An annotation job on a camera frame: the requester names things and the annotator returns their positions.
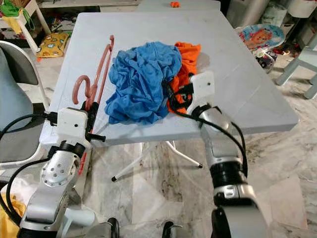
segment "table leg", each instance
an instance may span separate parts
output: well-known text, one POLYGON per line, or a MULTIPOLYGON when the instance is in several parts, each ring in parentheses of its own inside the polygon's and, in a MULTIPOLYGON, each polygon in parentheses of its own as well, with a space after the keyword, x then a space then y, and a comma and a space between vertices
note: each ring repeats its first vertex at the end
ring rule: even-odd
POLYGON ((130 169, 132 169, 137 163, 139 163, 144 156, 146 156, 149 152, 151 152, 154 149, 155 146, 157 146, 156 143, 151 145, 145 151, 142 151, 142 154, 135 161, 133 161, 131 164, 129 164, 127 167, 125 167, 123 170, 121 170, 115 176, 113 176, 111 178, 112 182, 115 182, 118 178, 120 178, 123 175, 125 175, 130 169))
POLYGON ((20 28, 25 36, 25 39, 28 42, 33 54, 36 55, 36 50, 37 50, 38 46, 36 45, 35 41, 33 40, 30 32, 28 31, 28 29, 26 29, 25 25, 20 20, 17 19, 17 22, 18 22, 18 24, 19 24, 19 26, 20 26, 20 28))
POLYGON ((41 10, 39 9, 38 6, 36 6, 35 12, 36 12, 36 14, 37 14, 37 16, 38 16, 38 18, 40 20, 41 25, 43 26, 43 29, 44 29, 45 33, 47 35, 49 35, 51 33, 51 30, 50 30, 49 26, 47 25, 43 15, 42 15, 42 12, 41 12, 41 10))
POLYGON ((292 76, 295 69, 299 65, 298 59, 293 59, 285 68, 284 73, 276 80, 277 85, 283 86, 292 76))
POLYGON ((179 152, 169 141, 166 141, 165 142, 169 147, 170 149, 177 155, 183 157, 185 160, 193 163, 194 165, 196 165, 198 168, 202 168, 203 165, 198 163, 197 161, 193 160, 192 158, 188 157, 187 155, 184 155, 183 153, 179 152))

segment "orange cloth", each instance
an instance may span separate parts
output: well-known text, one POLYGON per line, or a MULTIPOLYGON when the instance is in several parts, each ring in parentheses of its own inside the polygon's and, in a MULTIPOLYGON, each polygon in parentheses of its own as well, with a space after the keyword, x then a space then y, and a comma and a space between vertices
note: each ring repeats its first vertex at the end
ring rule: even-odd
MULTIPOLYGON (((0 194, 2 196, 5 204, 6 199, 4 194, 0 194)), ((15 196, 10 195, 12 206, 14 207, 15 211, 20 215, 23 216, 25 212, 25 205, 22 202, 19 202, 15 199, 15 196)), ((3 208, 0 206, 0 237, 2 238, 16 238, 19 232, 19 227, 11 221, 9 216, 5 213, 3 208)))
MULTIPOLYGON (((177 92, 180 86, 187 85, 189 83, 189 73, 196 74, 196 63, 197 57, 201 50, 201 45, 192 45, 190 43, 185 42, 176 42, 175 46, 179 49, 182 55, 182 67, 178 72, 177 76, 170 82, 170 86, 172 87, 174 92, 177 92)), ((178 102, 183 103, 183 99, 181 95, 176 95, 176 99, 178 102)), ((173 112, 173 110, 169 106, 169 102, 167 102, 168 110, 173 112)), ((186 113, 185 108, 181 108, 178 110, 181 113, 186 113)))

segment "orange object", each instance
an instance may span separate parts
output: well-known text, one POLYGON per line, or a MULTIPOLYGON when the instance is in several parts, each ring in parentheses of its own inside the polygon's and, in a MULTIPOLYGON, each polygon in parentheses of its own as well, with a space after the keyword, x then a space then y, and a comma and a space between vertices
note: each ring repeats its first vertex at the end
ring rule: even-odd
POLYGON ((170 2, 170 6, 171 6, 172 8, 180 7, 180 3, 177 2, 177 1, 171 1, 171 2, 170 2))
MULTIPOLYGON (((177 92, 179 87, 187 85, 189 83, 189 73, 196 74, 196 63, 197 57, 201 50, 201 45, 192 45, 190 43, 185 42, 176 42, 175 46, 179 49, 182 56, 182 67, 178 74, 174 77, 174 79, 170 82, 170 86, 172 87, 174 92, 177 92)), ((179 103, 183 103, 181 95, 176 95, 176 99, 179 103)), ((169 106, 169 102, 167 102, 168 110, 173 112, 173 110, 169 106)), ((178 110, 180 113, 186 113, 185 108, 181 108, 178 110)))

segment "white table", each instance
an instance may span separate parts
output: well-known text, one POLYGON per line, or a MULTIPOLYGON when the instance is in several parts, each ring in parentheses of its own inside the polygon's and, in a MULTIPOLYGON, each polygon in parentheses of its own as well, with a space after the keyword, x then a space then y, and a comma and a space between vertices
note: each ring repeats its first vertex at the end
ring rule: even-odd
POLYGON ((220 10, 220 2, 214 0, 179 0, 181 7, 172 8, 171 0, 142 0, 136 11, 195 11, 195 10, 220 10))
MULTIPOLYGON (((246 134, 286 131, 298 117, 255 61, 232 27, 218 10, 191 12, 81 13, 77 18, 50 110, 80 108, 71 101, 77 78, 86 74, 94 79, 98 63, 115 37, 113 56, 119 50, 161 41, 201 44, 198 72, 211 69, 215 78, 214 104, 241 126, 246 134)), ((153 125, 108 124, 105 101, 115 86, 106 82, 94 132, 106 136, 97 146, 145 141, 178 140, 200 136, 195 121, 169 114, 153 125)), ((84 84, 79 90, 80 104, 85 100, 84 84)), ((55 128, 46 124, 40 141, 46 143, 55 128)))

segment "green object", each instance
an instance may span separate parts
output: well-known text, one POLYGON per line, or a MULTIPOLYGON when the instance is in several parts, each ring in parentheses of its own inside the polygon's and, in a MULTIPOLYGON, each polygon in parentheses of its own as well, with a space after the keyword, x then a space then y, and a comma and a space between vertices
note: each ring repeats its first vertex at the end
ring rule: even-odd
POLYGON ((29 13, 27 12, 27 10, 25 10, 25 8, 23 7, 18 7, 18 6, 14 6, 10 0, 4 0, 3 4, 0 6, 0 10, 1 12, 5 15, 5 16, 12 16, 12 17, 17 17, 19 16, 19 11, 20 9, 22 9, 23 11, 23 15, 25 17, 25 20, 27 21, 29 27, 34 30, 34 23, 29 15, 29 13))

